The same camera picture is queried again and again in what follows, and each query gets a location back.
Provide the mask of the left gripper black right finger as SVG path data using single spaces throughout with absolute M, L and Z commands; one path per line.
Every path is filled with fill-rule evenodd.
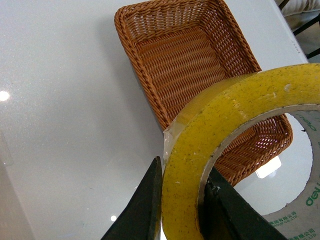
M 229 182 L 212 168 L 204 189 L 202 235 L 206 240 L 285 240 Z

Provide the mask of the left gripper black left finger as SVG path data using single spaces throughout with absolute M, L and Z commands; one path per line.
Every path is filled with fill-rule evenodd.
M 103 240 L 159 240 L 161 238 L 162 163 L 151 162 L 127 206 L 103 235 Z

